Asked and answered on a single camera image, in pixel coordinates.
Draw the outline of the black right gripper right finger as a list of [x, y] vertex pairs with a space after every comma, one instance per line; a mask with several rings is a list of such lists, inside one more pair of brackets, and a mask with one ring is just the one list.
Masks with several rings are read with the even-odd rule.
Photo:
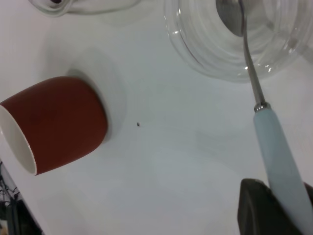
[[313, 187], [307, 183], [304, 183], [306, 190], [306, 196], [304, 197], [304, 202], [306, 207], [313, 207]]

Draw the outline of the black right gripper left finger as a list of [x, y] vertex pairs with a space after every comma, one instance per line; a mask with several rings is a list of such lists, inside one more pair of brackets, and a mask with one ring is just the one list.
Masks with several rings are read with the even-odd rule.
[[264, 182], [245, 178], [240, 184], [237, 222], [241, 235], [301, 235], [295, 216], [300, 211], [290, 196], [277, 197]]

